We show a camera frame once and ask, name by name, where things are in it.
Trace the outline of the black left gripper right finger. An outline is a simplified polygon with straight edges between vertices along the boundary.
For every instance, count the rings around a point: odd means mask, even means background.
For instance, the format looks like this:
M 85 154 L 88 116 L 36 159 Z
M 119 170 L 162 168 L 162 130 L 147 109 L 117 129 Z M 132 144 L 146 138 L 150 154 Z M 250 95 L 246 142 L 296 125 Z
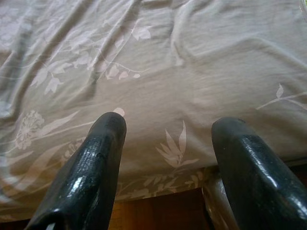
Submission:
M 240 229 L 306 229 L 306 187 L 243 120 L 217 120 L 212 143 Z

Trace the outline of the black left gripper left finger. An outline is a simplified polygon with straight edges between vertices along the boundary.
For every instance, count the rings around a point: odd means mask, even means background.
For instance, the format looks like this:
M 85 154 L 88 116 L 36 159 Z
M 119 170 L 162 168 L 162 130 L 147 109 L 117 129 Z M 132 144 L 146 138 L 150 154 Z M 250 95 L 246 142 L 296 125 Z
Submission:
M 108 229 L 126 132 L 120 114 L 100 116 L 57 173 L 26 229 Z

